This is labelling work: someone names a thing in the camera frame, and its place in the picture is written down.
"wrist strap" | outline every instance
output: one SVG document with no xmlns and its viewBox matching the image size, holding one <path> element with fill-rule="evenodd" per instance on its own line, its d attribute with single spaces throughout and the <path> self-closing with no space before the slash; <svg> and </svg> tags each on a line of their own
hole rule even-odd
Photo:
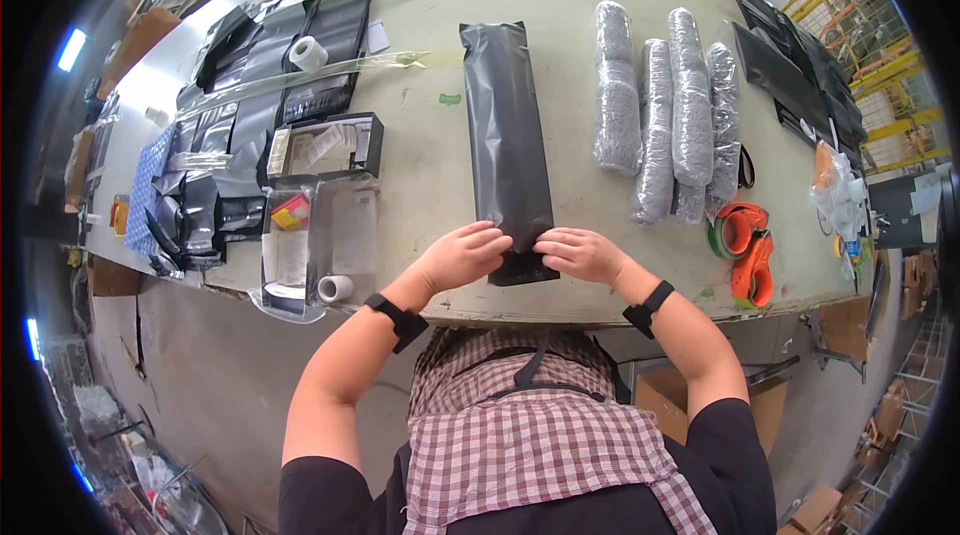
<svg viewBox="0 0 960 535">
<path fill-rule="evenodd" d="M 366 298 L 364 304 L 371 307 L 378 313 L 384 313 L 393 321 L 393 334 L 399 337 L 399 341 L 393 346 L 393 353 L 399 354 L 410 345 L 414 339 L 419 337 L 430 326 L 423 316 L 414 314 L 410 310 L 401 310 L 392 301 L 383 297 L 379 293 Z"/>
<path fill-rule="evenodd" d="M 673 293 L 673 285 L 662 280 L 650 294 L 650 297 L 647 298 L 647 301 L 638 305 L 631 305 L 623 310 L 623 317 L 630 321 L 630 325 L 636 327 L 644 336 L 653 339 L 654 333 L 650 330 L 650 325 L 653 324 L 653 313 L 660 309 L 660 306 L 671 293 Z"/>
</svg>

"person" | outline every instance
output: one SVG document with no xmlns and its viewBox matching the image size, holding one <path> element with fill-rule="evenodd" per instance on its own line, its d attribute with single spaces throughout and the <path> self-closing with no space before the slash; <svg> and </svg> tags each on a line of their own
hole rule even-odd
<svg viewBox="0 0 960 535">
<path fill-rule="evenodd" d="M 417 314 L 497 269 L 512 244 L 493 222 L 467 225 L 381 294 Z M 534 252 L 631 307 L 670 289 L 589 230 L 546 230 Z M 394 319 L 362 307 L 317 349 L 294 391 L 279 535 L 774 533 L 773 483 L 733 348 L 677 292 L 650 316 L 686 381 L 685 445 L 663 436 L 652 412 L 617 402 L 616 366 L 582 332 L 442 328 L 414 366 L 409 444 L 373 499 L 355 409 L 399 338 Z"/>
</svg>

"black packaging bag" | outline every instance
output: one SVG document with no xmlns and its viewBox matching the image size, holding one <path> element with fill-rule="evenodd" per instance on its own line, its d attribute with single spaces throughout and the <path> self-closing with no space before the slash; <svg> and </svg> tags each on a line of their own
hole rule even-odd
<svg viewBox="0 0 960 535">
<path fill-rule="evenodd" d="M 533 252 L 537 237 L 553 228 L 553 206 L 526 28 L 461 24 L 460 41 L 476 217 L 513 238 L 486 280 L 506 287 L 559 279 Z"/>
</svg>

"workbench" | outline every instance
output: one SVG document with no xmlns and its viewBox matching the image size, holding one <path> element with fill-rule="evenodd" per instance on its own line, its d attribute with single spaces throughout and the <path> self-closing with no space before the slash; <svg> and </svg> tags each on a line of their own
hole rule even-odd
<svg viewBox="0 0 960 535">
<path fill-rule="evenodd" d="M 177 93 L 186 84 L 210 25 L 249 1 L 263 0 L 211 0 L 176 26 L 117 85 L 121 117 L 113 125 L 90 214 L 108 217 L 114 194 L 130 192 L 140 149 L 162 133 L 161 125 L 145 115 L 147 109 L 174 117 Z M 742 70 L 740 128 L 755 164 L 756 185 L 741 189 L 737 199 L 770 213 L 773 301 L 761 310 L 737 306 L 729 285 L 732 263 L 711 251 L 706 222 L 642 228 L 629 220 L 633 182 L 598 169 L 592 154 L 597 83 L 594 7 L 599 1 L 603 0 L 373 0 L 370 20 L 383 22 L 390 41 L 387 51 L 443 52 L 462 52 L 460 24 L 522 21 L 556 224 L 605 235 L 714 320 L 799 312 L 869 294 L 869 285 L 858 292 L 843 277 L 834 240 L 818 225 L 810 200 L 810 146 L 781 127 L 771 97 L 748 85 Z M 737 54 L 732 23 L 742 25 L 744 20 L 734 0 L 612 1 L 630 13 L 637 54 L 644 40 L 666 39 L 667 14 L 678 6 L 693 13 L 704 49 L 721 41 Z M 474 221 L 463 70 L 452 63 L 362 73 L 350 111 L 375 112 L 386 129 L 378 227 L 377 286 L 382 288 L 433 241 Z M 97 222 L 86 237 L 86 250 L 152 273 L 145 259 L 124 248 L 122 237 L 114 235 L 106 220 Z M 872 280 L 872 274 L 862 276 L 862 283 Z M 183 283 L 235 292 L 259 288 L 259 242 L 228 244 L 225 265 L 205 274 L 188 273 Z M 480 280 L 438 295 L 423 315 L 437 324 L 622 326 L 623 308 L 624 302 L 608 287 L 562 276 L 503 288 Z"/>
</svg>

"black pouch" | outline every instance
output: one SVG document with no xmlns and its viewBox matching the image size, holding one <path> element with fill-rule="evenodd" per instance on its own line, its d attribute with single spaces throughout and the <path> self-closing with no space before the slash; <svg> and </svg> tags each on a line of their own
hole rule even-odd
<svg viewBox="0 0 960 535">
<path fill-rule="evenodd" d="M 537 237 L 553 228 L 553 206 L 526 28 L 461 24 L 460 41 L 476 217 L 513 238 L 486 281 L 506 287 L 559 279 L 533 252 Z"/>
</svg>

